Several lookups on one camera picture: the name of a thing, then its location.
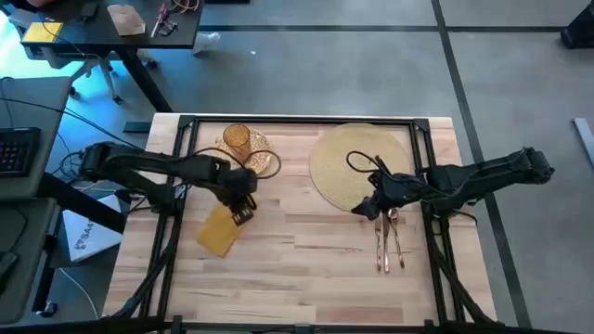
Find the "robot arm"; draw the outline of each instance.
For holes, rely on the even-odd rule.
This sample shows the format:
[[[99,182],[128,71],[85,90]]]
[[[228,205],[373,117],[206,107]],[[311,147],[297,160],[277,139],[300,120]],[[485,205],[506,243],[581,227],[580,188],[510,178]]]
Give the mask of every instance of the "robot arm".
[[[137,171],[178,177],[184,184],[211,190],[231,210],[237,225],[252,218],[256,209],[251,195],[257,188],[256,173],[245,168],[231,170],[228,161],[209,155],[177,158],[105,142],[86,148],[80,167],[80,175],[88,180],[110,180],[147,194],[155,212],[175,211],[175,186],[156,184]]]
[[[429,201],[434,213],[449,216],[467,202],[476,202],[485,194],[513,184],[544,184],[554,169],[544,154],[524,148],[507,157],[468,166],[444,165],[422,170],[424,178],[404,173],[391,174],[380,157],[379,169],[368,180],[376,188],[373,195],[351,210],[376,219],[380,212],[400,208],[420,200]]]

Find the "white paper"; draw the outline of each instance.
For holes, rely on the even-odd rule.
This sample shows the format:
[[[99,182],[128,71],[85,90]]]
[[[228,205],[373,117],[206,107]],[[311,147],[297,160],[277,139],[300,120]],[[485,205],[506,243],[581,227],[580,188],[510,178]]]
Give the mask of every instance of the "white paper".
[[[115,195],[99,200],[117,212],[122,212]],[[91,222],[82,215],[65,210],[62,213],[71,261],[79,262],[122,242],[122,235]]]
[[[132,6],[110,5],[108,11],[120,36],[145,33],[145,21]]]

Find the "gray floor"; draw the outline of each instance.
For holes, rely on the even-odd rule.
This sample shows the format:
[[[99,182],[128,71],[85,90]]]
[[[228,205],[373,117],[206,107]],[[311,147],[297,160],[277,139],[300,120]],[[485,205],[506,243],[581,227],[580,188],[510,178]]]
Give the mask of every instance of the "gray floor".
[[[561,26],[588,0],[441,0],[450,26]],[[249,6],[207,6],[212,25],[435,25],[430,0],[252,0]],[[438,32],[223,32],[217,51],[193,57],[160,50],[153,78],[175,110],[183,112],[450,116],[462,158],[470,145]],[[70,74],[26,60],[16,33],[6,26],[0,75]],[[522,146],[543,150],[556,168],[545,186],[513,186],[497,192],[524,297],[535,328],[589,333],[594,305],[594,227],[590,224],[594,170],[578,141],[573,117],[594,127],[594,51],[565,50],[557,33],[450,33],[459,74],[486,158]],[[14,66],[15,62],[25,64]],[[99,71],[75,86],[69,107],[119,133],[124,121],[149,120],[152,108],[122,64],[114,64],[110,100]],[[60,127],[70,149],[107,139],[66,118]],[[137,144],[145,137],[127,135]],[[65,148],[56,143],[48,169]],[[493,232],[477,209],[489,281],[498,318],[515,317]],[[116,250],[69,269],[99,307]],[[57,274],[51,320],[27,315],[21,323],[90,319],[84,296]]]

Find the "keyboard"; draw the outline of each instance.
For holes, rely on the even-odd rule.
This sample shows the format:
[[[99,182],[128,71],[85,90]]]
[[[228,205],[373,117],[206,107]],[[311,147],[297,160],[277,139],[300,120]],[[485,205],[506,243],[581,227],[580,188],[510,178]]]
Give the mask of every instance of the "keyboard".
[[[0,177],[29,175],[40,133],[36,127],[0,129]]]

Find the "gold placemat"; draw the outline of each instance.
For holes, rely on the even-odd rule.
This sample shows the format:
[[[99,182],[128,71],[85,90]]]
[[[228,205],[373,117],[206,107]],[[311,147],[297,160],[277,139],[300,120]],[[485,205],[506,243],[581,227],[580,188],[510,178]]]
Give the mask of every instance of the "gold placemat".
[[[369,173],[358,173],[346,164],[352,150],[379,155],[392,173],[411,173],[410,161],[402,145],[390,133],[378,126],[347,123],[323,134],[309,158],[309,173],[319,193],[334,206],[351,211],[365,196],[373,194]],[[367,159],[351,156],[359,169],[375,169]]]
[[[270,143],[268,142],[268,139],[266,139],[265,135],[263,133],[261,133],[260,131],[254,130],[252,128],[250,128],[250,145],[252,147],[252,152],[261,150],[261,149],[272,150],[272,147],[270,146]],[[229,148],[229,146],[225,143],[225,140],[223,140],[223,138],[216,138],[216,142],[214,143],[214,146],[216,148],[220,148],[220,149],[224,150],[225,152],[229,152],[232,154],[231,148]],[[211,154],[217,158],[221,158],[221,159],[225,159],[226,161],[230,161],[231,169],[236,169],[239,167],[239,165],[235,161],[233,161],[231,158],[229,158],[224,153],[217,152],[217,151],[210,151],[209,154]],[[266,167],[268,167],[271,160],[272,160],[272,154],[258,153],[258,154],[252,155],[250,157],[250,159],[244,163],[244,165],[247,168],[253,169],[256,172],[256,174],[259,174],[259,173],[263,172],[266,169]]]

